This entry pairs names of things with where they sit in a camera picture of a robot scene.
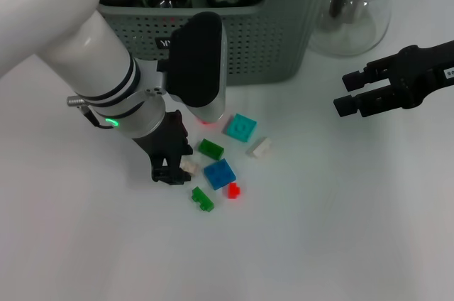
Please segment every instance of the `black label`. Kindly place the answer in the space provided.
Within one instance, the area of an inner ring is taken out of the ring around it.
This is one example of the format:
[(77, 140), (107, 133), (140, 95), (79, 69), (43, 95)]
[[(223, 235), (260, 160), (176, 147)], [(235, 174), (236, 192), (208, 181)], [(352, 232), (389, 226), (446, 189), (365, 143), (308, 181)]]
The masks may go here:
[(170, 37), (157, 37), (156, 46), (158, 49), (169, 49), (170, 48)]

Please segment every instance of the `gray plastic basket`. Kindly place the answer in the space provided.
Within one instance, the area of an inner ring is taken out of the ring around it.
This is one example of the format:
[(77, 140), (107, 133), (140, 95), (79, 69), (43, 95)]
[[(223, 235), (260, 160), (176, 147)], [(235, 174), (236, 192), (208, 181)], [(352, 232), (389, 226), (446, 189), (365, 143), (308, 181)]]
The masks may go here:
[(278, 82), (296, 74), (302, 62), (321, 0), (263, 0), (257, 6), (209, 8), (192, 0), (192, 9), (98, 7), (128, 50), (143, 60), (168, 57), (160, 38), (202, 11), (220, 15), (228, 37), (229, 85)]

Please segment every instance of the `white table surface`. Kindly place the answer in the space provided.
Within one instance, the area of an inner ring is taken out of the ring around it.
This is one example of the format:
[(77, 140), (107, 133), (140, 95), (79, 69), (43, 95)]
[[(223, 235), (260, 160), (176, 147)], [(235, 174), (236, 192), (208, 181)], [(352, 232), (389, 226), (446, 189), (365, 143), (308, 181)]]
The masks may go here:
[[(393, 0), (388, 34), (353, 58), (306, 53), (280, 84), (231, 87), (222, 124), (183, 107), (192, 145), (226, 148), (243, 195), (153, 183), (136, 144), (65, 106), (38, 58), (0, 84), (0, 299), (4, 301), (443, 301), (454, 299), (454, 89), (418, 108), (340, 118), (342, 75), (418, 44), (454, 39), (453, 0)], [(253, 141), (227, 118), (258, 121)], [(202, 165), (210, 163), (200, 154)]]

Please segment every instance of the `white lego brick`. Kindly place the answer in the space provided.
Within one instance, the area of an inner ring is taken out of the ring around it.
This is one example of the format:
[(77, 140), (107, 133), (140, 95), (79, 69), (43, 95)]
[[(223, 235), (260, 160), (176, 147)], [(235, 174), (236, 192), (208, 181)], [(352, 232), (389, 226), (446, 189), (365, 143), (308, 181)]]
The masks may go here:
[(256, 158), (261, 158), (266, 154), (266, 152), (270, 150), (270, 147), (270, 138), (262, 138), (257, 141), (251, 148), (249, 148), (248, 155)]
[(179, 164), (179, 167), (185, 171), (188, 172), (191, 176), (196, 176), (200, 172), (200, 166), (198, 166), (196, 163), (193, 163), (192, 161), (185, 160), (182, 158), (181, 163)]

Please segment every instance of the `green lego brick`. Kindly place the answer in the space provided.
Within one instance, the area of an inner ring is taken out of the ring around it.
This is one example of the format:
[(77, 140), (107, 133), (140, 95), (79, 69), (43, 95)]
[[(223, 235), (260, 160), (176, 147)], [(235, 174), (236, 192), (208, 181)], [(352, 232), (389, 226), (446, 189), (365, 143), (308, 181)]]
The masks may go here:
[(219, 160), (224, 153), (224, 149), (219, 145), (216, 145), (215, 143), (204, 139), (200, 143), (199, 152), (209, 156), (214, 160)]
[(192, 190), (192, 200), (196, 203), (200, 203), (200, 209), (204, 211), (210, 212), (214, 209), (213, 202), (204, 194), (202, 190), (200, 190), (199, 187)]

